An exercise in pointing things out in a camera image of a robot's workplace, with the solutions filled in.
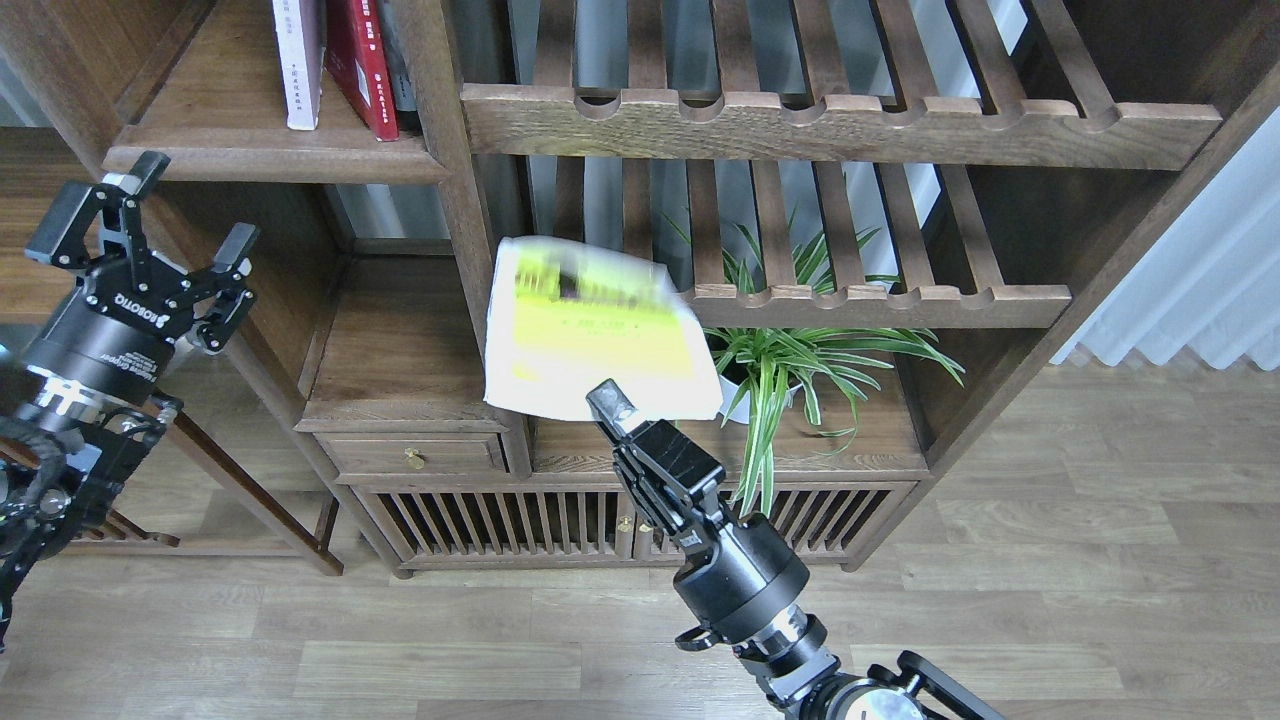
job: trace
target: spider plant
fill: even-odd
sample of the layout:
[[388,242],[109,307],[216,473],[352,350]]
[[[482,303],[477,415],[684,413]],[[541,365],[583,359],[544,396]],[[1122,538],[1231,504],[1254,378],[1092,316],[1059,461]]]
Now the spider plant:
[[[677,233],[690,241],[684,228],[669,218],[667,220]],[[746,240],[753,258],[735,258],[724,251],[726,279],[740,292],[759,292],[763,290],[760,287],[763,283],[756,277],[756,270],[762,265],[759,240],[745,225],[736,227]],[[872,228],[859,233],[858,246],[864,247],[877,231],[878,228]],[[812,286],[818,293],[831,293],[836,290],[826,240],[826,234],[818,232],[808,242],[792,249],[796,281]],[[890,284],[901,282],[897,275],[867,275],[867,281]],[[964,373],[964,368],[934,347],[938,338],[928,329],[704,328],[704,332],[718,341],[712,343],[716,369],[724,374],[731,365],[737,365],[739,374],[745,374],[745,380],[728,407],[730,413],[741,402],[749,402],[750,407],[742,473],[733,493],[733,500],[741,502],[740,511],[744,515],[750,511],[756,497],[765,516],[773,510],[773,438],[778,432],[782,413],[788,405],[787,396],[792,386],[799,384],[804,389],[805,420],[814,427],[822,424],[822,404],[815,386],[819,377],[835,384],[849,402],[854,425],[844,430],[822,433],[828,437],[847,436],[849,441],[836,451],[841,452],[852,443],[856,434],[858,402],[867,400],[864,388],[881,389],[876,378],[865,370],[893,368],[892,363],[882,357],[901,354],[932,360],[957,383],[963,383],[960,374]]]

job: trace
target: drawer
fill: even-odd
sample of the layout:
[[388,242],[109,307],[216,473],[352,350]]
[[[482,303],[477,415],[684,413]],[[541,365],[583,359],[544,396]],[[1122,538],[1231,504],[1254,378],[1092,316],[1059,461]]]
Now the drawer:
[[316,433],[343,474],[506,471],[493,433]]

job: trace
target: wooden cabinet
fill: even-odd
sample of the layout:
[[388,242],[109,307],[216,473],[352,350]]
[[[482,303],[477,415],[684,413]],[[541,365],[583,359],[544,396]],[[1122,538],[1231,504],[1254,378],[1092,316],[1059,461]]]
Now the wooden cabinet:
[[[685,296],[704,323],[931,327],[968,368],[960,387],[901,361],[844,454],[799,413],[780,432],[781,532],[806,559],[855,568],[1280,97],[1280,8],[1267,0],[1023,0],[1029,29],[1012,53],[986,0],[947,0],[975,97],[940,96],[909,0],[867,3],[887,96],[851,90],[845,20],[822,0],[791,3],[799,94],[762,91],[741,1],[705,0],[708,94],[667,87],[671,4],[627,4],[628,85],[600,88],[575,86],[572,1],[540,3],[532,82],[520,85],[507,3],[476,23],[474,5],[398,0],[424,133],[394,143],[375,142],[332,85],[317,131],[284,129],[265,0],[19,0],[0,9],[0,44],[91,172],[127,169],[145,149],[173,158],[178,182],[148,208],[157,245],[200,264],[232,222],[264,227],[260,302],[233,360],[401,573],[676,559],[641,528],[593,427],[483,402],[479,347],[495,241],[527,229],[525,156],[557,158],[564,237],[588,224],[586,159],[622,156],[623,247],[640,256],[654,255],[654,163],[678,163]],[[723,159],[750,172],[763,292],[740,293],[721,269]],[[812,177],[833,293],[791,268],[780,163],[794,160]],[[844,161],[873,164],[904,275],[892,288],[863,277]],[[923,217],[914,163],[942,188]],[[337,182],[436,184],[453,256],[355,254],[317,184]],[[732,478],[741,429],[686,427]]]

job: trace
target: robotic arm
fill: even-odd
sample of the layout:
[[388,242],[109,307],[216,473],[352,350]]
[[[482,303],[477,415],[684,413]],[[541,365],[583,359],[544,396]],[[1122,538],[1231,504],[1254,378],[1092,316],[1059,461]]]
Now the robotic arm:
[[613,469],[636,509],[685,553],[673,585],[698,619],[676,638],[685,651],[727,644],[787,720],[924,720],[925,691],[961,720],[1001,715],[914,652],[900,673],[873,665],[840,673],[827,629],[796,598],[809,570],[760,514],[739,520],[719,497],[724,468],[671,423],[645,420],[613,380],[588,395],[613,443]]
[[[0,460],[0,652],[32,565],[102,523],[182,411],[155,388],[178,338],[216,354],[253,305],[244,287],[253,225],[232,228],[214,264],[195,273],[147,247],[140,202],[168,164],[143,152],[128,174],[67,183],[27,245],[28,258],[70,272],[76,288],[23,352],[44,388],[17,416],[0,416],[0,437],[38,460],[35,469]],[[84,234],[95,220],[99,252],[90,256]],[[155,418],[136,409],[147,401],[160,409]]]

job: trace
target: drawer knob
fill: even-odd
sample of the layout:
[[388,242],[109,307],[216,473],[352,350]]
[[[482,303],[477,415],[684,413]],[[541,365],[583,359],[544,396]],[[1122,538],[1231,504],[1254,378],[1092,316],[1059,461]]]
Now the drawer knob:
[[415,470],[426,468],[426,457],[422,457],[422,454],[419,452],[416,447],[404,448],[404,462]]

